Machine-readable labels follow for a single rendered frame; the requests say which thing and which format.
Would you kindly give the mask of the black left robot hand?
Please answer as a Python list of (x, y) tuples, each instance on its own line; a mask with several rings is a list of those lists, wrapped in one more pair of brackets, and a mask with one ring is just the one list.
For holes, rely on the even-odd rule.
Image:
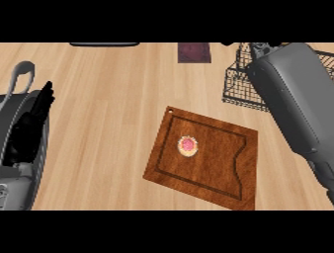
[(54, 99), (52, 82), (48, 81), (37, 94), (32, 109), (23, 113), (12, 125), (2, 158), (3, 166), (33, 162)]

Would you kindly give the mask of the pink and yellow squash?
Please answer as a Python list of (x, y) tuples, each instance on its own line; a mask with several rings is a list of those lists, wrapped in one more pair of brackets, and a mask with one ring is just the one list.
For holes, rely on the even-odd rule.
[(185, 135), (178, 139), (175, 147), (181, 156), (191, 157), (197, 151), (197, 141), (191, 136)]

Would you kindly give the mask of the brown wooden cutting board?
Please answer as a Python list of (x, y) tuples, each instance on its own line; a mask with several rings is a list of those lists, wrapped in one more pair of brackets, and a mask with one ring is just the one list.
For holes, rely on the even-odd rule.
[[(197, 151), (176, 151), (182, 136)], [(230, 210), (255, 208), (258, 132), (168, 107), (148, 158), (144, 179)]]

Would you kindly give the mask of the dark purple flat block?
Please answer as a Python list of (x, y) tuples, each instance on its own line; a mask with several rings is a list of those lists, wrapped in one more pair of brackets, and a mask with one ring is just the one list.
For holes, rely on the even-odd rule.
[(179, 42), (176, 44), (178, 63), (209, 63), (209, 44), (206, 42)]

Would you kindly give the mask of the dark grey flat tray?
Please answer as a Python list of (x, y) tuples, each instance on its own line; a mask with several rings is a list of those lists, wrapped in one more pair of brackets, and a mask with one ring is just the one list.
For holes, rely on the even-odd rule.
[(123, 47), (135, 46), (138, 42), (70, 42), (71, 46), (85, 46), (85, 47)]

